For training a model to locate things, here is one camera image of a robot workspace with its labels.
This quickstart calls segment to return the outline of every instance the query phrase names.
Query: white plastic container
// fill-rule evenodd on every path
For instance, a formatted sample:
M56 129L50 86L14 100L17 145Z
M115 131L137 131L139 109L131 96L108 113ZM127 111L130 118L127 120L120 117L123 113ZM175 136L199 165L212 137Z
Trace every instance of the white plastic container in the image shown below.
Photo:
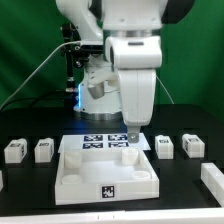
M54 154L54 140L40 139L34 149L36 163L48 163Z
M204 157L205 143L197 135L183 135L182 147L190 158Z
M159 159L173 159L173 143L169 136L156 136L155 149Z
M12 140L4 153L5 163L21 163L27 153L27 141L23 138Z
M224 175L213 163L202 163L201 180L224 207Z
M78 151L81 156L76 153L60 154L57 205L159 197L159 179L140 148L85 149Z

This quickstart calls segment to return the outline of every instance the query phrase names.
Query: green background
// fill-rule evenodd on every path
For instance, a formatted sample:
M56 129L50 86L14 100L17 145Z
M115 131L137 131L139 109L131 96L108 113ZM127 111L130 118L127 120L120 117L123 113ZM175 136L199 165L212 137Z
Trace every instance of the green background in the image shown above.
M59 28L66 22L55 0L0 0L0 104L63 42ZM158 76L175 103L199 105L224 121L224 0L196 0L161 36ZM16 98L63 89L65 74L58 53ZM158 83L155 103L170 103Z

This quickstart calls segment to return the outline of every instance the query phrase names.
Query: white cube with black label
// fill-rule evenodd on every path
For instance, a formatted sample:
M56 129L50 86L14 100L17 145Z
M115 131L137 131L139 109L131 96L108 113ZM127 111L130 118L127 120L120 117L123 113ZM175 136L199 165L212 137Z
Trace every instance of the white cube with black label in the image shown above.
M205 143L197 135L183 135L182 148L190 158L204 157Z
M26 139L12 140L4 150L5 163L21 163L27 153Z
M159 159L173 159L173 143L169 136L156 136L155 148Z
M51 138L40 139L34 153L36 163L49 163L54 154L54 140Z

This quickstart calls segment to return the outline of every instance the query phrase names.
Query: black table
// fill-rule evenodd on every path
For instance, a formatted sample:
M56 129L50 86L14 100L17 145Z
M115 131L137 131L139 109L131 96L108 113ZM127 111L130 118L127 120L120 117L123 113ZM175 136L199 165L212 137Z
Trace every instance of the black table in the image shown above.
M36 164L34 148L41 138L51 137L58 150L67 134L121 133L122 120L89 121L74 118L63 108L12 109L0 114L0 216L65 214L101 211L219 207L200 180L201 163L224 168L224 124L192 105L155 106L152 121L142 128L151 151L146 156L160 179L157 199L56 206L54 184L59 154L51 163ZM182 135L196 134L205 142L205 157L190 159L182 149ZM168 135L174 144L174 159L159 160L155 136ZM5 164L4 148L12 139L25 138L28 153L21 164Z

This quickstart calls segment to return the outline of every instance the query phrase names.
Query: black cable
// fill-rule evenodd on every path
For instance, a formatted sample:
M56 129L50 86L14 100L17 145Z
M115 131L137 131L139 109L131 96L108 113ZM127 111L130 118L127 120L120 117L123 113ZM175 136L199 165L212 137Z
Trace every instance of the black cable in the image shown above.
M61 90L61 89L58 89L58 90L55 90L55 91L52 91L52 92L49 92L49 93L45 93L43 95L41 95L40 97L36 98L30 105L29 105L29 108L32 108L35 104L37 104L39 101L41 101L42 99L48 97L48 96L51 96L51 95L54 95L54 94L58 94L58 93L65 93L65 90Z
M47 96L50 96L50 95L53 95L53 94L57 94L57 93L64 93L65 91L64 90L55 90L55 91L52 91L52 92L49 92L49 93L45 93L43 95L41 95L40 97L38 98L34 98L34 97L30 97L30 98L20 98L20 99L15 99L15 100L11 100L9 101L8 103L6 103L0 110L0 112L3 112L3 110L9 106L10 104L13 104L13 103L16 103L16 102L19 102L19 101L29 101L29 100L33 100L33 102L29 105L29 107L33 107L33 105L35 105L36 103L38 103L40 100L43 100L44 98L46 98Z
M8 103L6 103L0 110L0 112L3 112L3 110L9 106L10 104L13 104L13 103L16 103L16 102L19 102L19 101L28 101L28 100L35 100L37 98L21 98L21 99L16 99L16 100L11 100L9 101Z

